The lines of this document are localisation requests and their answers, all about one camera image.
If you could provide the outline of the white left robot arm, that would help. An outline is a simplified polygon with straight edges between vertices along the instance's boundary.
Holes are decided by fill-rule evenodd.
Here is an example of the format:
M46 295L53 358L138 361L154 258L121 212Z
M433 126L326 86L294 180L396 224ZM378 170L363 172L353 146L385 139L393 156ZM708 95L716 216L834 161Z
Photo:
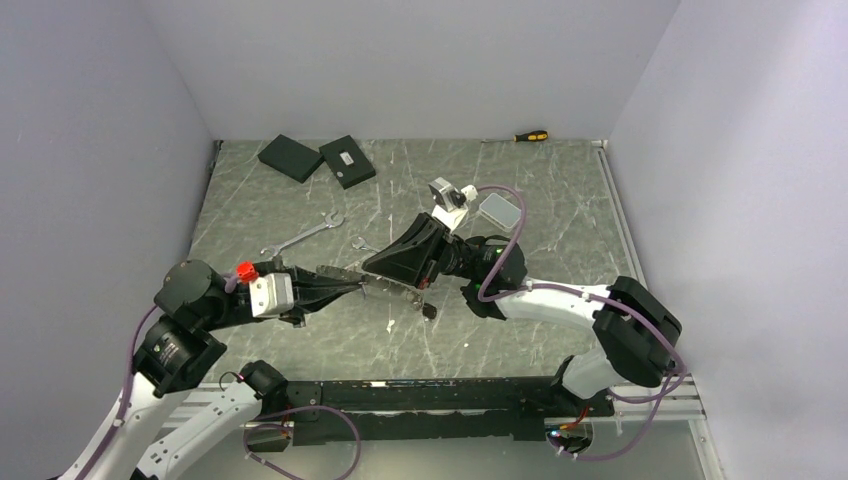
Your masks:
M362 286L361 279L328 277L280 259L244 262L229 274L201 260L173 266L154 297L161 316L148 330L137 328L130 342L115 404L62 478L175 478L252 420L259 431L291 436L287 420L303 409L290 401L287 379L262 360L235 372L200 413L157 435L226 352L214 331L266 320L302 327L307 315Z

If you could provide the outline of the black key fob with keys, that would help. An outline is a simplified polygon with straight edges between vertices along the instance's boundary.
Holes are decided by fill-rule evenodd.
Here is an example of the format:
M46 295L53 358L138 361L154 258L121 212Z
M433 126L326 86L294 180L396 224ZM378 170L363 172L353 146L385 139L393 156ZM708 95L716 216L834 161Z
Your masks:
M426 321L433 321L438 316L438 308L430 303L423 303L420 312Z

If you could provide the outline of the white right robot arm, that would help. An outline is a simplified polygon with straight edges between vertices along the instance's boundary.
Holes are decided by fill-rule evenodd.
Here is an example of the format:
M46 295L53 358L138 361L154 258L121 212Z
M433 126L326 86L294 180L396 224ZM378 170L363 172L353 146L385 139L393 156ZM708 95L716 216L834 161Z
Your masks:
M424 290L440 276L466 280L461 292L481 318L534 320L583 328L592 347L558 367L551 401L574 415L595 394L623 382L658 387L682 366L672 350L680 322L638 280L578 286L529 276L517 242L500 235L463 239L430 214L367 258L365 272Z

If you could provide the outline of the metal arc keyring plate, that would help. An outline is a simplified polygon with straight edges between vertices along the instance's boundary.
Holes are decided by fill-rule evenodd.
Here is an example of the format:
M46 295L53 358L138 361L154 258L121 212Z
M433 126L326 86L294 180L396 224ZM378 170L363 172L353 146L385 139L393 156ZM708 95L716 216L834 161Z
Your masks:
M319 275L332 277L342 281L358 281L360 293L364 299L399 302L414 311L421 311L425 305L422 294L411 287L395 282L383 276L369 274L358 267L337 267L330 265L318 265L316 272Z

